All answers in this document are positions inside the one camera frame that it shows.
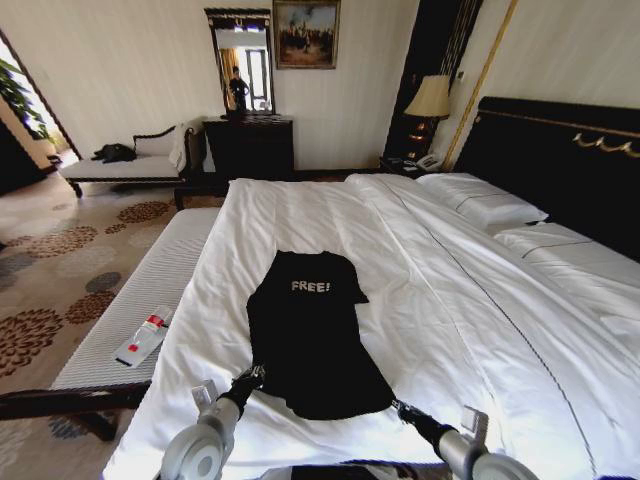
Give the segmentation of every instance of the bed bench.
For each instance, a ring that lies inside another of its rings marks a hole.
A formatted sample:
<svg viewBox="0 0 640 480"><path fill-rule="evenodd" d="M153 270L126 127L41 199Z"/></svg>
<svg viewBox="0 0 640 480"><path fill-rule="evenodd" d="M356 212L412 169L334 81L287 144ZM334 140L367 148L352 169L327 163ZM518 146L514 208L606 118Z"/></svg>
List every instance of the bed bench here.
<svg viewBox="0 0 640 480"><path fill-rule="evenodd" d="M134 135L133 144L138 157L131 162L80 160L59 173L80 198L81 182L182 184L202 171L206 145L201 122L178 124L154 135Z"/></svg>
<svg viewBox="0 0 640 480"><path fill-rule="evenodd" d="M151 384L160 349L135 369L115 362L112 354L155 307L178 306L219 210L178 212L51 388L0 396L0 420L64 415L101 440L112 440L117 425L97 412L137 408Z"/></svg>

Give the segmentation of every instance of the painting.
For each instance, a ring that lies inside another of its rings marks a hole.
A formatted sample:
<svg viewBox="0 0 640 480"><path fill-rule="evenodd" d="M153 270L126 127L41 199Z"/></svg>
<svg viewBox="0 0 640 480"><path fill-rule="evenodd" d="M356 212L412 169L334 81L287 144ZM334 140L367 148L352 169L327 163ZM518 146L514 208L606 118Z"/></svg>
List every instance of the painting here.
<svg viewBox="0 0 640 480"><path fill-rule="evenodd" d="M336 68L340 0L274 0L276 66Z"/></svg>

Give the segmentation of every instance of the white chaise lounge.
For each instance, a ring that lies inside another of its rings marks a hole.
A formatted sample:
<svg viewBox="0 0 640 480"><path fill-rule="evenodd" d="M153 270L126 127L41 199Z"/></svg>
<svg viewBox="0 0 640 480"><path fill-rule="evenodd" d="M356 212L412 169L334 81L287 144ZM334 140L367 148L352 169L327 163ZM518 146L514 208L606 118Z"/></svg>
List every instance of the white chaise lounge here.
<svg viewBox="0 0 640 480"><path fill-rule="evenodd" d="M134 135L138 158L131 162L81 160L60 174L80 198L81 182L184 183L202 170L206 155L202 122L174 125L155 135Z"/></svg>

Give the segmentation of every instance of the mirror frame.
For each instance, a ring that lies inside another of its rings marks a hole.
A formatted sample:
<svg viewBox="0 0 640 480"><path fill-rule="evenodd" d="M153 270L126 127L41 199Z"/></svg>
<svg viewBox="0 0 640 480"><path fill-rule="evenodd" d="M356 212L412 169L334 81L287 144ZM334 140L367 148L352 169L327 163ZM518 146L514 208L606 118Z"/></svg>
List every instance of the mirror frame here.
<svg viewBox="0 0 640 480"><path fill-rule="evenodd" d="M262 19L264 21L264 29L267 37L267 54L269 55L269 89L271 91L271 110L269 111L247 111L244 115L276 115L276 97L273 88L273 49L271 48L271 10L268 8L205 8L205 14L209 23L209 30L211 31L211 39L213 41L213 50L216 57L216 65L218 66L218 74L220 76L220 88L222 89L222 100L224 102L224 108L229 114L236 114L235 110L230 110L227 103L226 89L227 84L224 81L224 73L222 71L222 65L220 63L220 50L218 49L218 39L216 38L216 28L222 28L216 26L230 22L236 18L238 19Z"/></svg>

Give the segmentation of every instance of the framed mirror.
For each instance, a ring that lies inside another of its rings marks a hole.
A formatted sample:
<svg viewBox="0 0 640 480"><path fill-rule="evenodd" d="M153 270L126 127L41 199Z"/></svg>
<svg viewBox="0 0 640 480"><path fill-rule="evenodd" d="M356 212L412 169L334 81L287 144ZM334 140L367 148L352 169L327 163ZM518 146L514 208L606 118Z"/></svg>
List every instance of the framed mirror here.
<svg viewBox="0 0 640 480"><path fill-rule="evenodd" d="M227 114L275 114L271 11L206 8Z"/></svg>

